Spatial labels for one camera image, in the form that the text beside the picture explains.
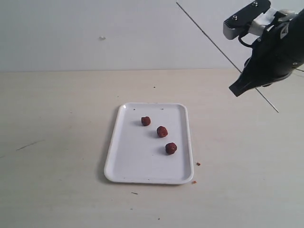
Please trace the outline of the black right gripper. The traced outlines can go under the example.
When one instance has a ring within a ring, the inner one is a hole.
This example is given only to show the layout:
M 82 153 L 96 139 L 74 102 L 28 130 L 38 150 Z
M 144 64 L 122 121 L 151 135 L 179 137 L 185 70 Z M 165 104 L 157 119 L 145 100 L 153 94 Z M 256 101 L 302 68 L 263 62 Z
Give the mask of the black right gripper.
M 250 61 L 229 89 L 238 97 L 248 90 L 286 79 L 303 63 L 304 19 L 294 18 L 254 49 Z

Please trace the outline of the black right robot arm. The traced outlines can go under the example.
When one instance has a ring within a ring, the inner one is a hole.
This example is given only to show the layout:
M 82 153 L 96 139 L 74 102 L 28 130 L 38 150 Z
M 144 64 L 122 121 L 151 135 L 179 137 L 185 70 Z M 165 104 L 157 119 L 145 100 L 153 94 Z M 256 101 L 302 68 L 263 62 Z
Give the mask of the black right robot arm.
M 236 96 L 288 78 L 304 64 L 304 11 L 282 22 L 252 43 L 252 55 L 230 91 Z

